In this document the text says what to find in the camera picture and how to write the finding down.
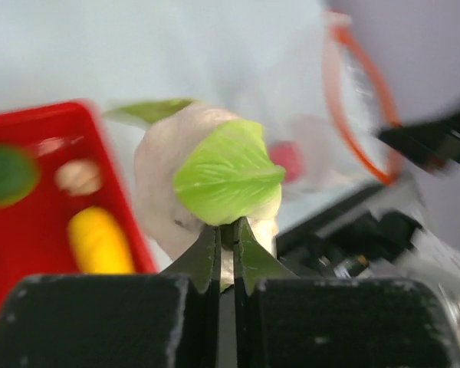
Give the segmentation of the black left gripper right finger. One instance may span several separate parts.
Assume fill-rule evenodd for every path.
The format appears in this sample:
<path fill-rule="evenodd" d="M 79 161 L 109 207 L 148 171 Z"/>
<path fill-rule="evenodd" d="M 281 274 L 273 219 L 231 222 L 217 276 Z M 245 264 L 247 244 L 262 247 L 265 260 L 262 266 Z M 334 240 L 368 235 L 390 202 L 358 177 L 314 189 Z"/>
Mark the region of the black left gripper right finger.
<path fill-rule="evenodd" d="M 299 278 L 234 222 L 240 367 L 460 367 L 439 297 L 405 278 Z"/>

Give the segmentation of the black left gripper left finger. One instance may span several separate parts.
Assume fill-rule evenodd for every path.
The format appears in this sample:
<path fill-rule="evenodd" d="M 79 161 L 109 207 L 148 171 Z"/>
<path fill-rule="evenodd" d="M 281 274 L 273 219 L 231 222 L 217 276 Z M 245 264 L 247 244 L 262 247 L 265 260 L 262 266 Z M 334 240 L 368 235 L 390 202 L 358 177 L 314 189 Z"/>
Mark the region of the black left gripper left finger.
<path fill-rule="evenodd" d="M 220 231 L 159 274 L 37 274 L 0 310 L 0 367 L 214 367 Z"/>

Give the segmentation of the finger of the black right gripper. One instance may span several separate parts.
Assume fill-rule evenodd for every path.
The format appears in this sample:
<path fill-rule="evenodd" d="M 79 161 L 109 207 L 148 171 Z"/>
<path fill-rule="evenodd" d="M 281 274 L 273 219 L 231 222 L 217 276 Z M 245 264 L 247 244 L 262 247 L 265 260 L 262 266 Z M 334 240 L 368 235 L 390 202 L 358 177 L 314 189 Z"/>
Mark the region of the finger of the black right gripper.
<path fill-rule="evenodd" d="M 460 165 L 460 102 L 427 120 L 383 128 L 377 138 L 428 173 Z"/>

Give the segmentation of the yellow fake mango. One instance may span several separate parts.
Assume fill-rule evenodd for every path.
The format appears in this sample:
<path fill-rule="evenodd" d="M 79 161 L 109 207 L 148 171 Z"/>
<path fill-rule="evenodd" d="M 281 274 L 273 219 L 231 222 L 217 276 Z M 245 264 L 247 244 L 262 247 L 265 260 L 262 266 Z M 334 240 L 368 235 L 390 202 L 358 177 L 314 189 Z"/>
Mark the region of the yellow fake mango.
<path fill-rule="evenodd" d="M 91 206 L 79 211 L 68 222 L 67 235 L 79 271 L 87 274 L 136 272 L 129 242 L 107 210 Z"/>

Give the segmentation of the clear zip top bag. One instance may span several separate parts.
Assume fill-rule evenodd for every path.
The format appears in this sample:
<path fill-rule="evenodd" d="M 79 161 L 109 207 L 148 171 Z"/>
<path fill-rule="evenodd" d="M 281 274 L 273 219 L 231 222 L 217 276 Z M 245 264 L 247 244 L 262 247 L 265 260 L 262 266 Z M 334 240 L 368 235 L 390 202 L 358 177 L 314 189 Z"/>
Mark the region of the clear zip top bag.
<path fill-rule="evenodd" d="M 342 12 L 319 11 L 298 33 L 278 67 L 276 115 L 301 152 L 304 174 L 290 190 L 319 192 L 364 180 L 396 181 L 400 158 L 376 138 L 398 123 L 383 76 Z"/>

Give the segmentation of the green fake leafy vegetable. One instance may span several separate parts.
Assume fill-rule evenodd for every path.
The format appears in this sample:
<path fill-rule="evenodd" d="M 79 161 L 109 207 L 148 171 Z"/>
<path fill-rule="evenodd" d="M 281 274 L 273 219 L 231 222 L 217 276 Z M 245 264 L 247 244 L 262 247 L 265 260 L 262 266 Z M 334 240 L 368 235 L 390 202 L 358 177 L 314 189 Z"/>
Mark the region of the green fake leafy vegetable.
<path fill-rule="evenodd" d="M 257 243 L 276 252 L 283 167 L 259 123 L 193 99 L 114 107 L 107 117 L 140 125 L 133 155 L 133 206 L 143 232 L 172 260 L 207 225 L 248 221 Z"/>

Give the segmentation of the red fake apple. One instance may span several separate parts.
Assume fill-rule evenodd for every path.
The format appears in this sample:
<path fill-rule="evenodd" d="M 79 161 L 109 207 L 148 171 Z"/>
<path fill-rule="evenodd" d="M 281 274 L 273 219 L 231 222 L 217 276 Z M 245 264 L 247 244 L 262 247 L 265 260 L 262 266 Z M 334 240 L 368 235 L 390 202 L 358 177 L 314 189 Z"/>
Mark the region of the red fake apple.
<path fill-rule="evenodd" d="M 271 161 L 285 170 L 284 181 L 296 182 L 304 174 L 304 164 L 298 145 L 293 141 L 280 141 L 268 149 Z"/>

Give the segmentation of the white fake garlic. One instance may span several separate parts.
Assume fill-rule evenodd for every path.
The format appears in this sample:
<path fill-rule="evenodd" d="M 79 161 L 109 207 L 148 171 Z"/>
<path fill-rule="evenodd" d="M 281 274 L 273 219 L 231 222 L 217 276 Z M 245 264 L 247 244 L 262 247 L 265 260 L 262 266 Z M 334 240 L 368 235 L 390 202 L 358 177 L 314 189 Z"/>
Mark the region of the white fake garlic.
<path fill-rule="evenodd" d="M 55 173 L 57 187 L 70 196 L 88 196 L 103 185 L 98 165 L 89 159 L 66 162 Z"/>

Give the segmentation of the yellow green fake fruit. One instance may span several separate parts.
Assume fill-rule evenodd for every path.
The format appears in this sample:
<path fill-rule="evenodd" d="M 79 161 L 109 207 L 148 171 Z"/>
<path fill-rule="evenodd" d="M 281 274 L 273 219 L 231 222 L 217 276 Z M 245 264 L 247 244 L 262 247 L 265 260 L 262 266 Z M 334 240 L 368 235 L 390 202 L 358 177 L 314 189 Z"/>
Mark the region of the yellow green fake fruit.
<path fill-rule="evenodd" d="M 34 157 L 19 146 L 0 144 L 0 208 L 29 196 L 40 181 Z"/>

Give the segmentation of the red plastic tray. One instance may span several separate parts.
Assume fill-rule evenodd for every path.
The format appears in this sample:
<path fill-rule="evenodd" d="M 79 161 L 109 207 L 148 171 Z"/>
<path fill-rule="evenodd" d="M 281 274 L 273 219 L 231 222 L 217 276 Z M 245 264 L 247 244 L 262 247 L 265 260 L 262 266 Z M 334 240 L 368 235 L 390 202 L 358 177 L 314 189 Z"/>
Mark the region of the red plastic tray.
<path fill-rule="evenodd" d="M 0 209 L 0 308 L 12 288 L 30 274 L 77 272 L 66 227 L 76 212 L 92 205 L 116 218 L 137 271 L 157 271 L 117 175 L 100 114 L 91 103 L 73 100 L 0 113 L 0 143 L 26 149 L 41 174 L 30 195 Z M 54 174 L 64 163 L 83 158 L 100 167 L 103 185 L 92 195 L 71 197 L 58 189 Z"/>

